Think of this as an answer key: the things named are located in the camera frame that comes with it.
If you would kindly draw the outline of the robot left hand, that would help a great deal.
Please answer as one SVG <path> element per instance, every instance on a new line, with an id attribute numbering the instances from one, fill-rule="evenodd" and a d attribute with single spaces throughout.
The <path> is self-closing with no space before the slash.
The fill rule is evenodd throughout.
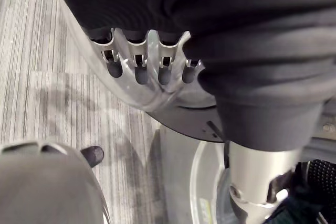
<path id="1" fill-rule="evenodd" d="M 229 140 L 230 199 L 242 223 L 281 203 L 324 104 L 335 95 L 335 0 L 64 0 L 94 41 L 184 32 L 188 60 L 216 101 Z"/>

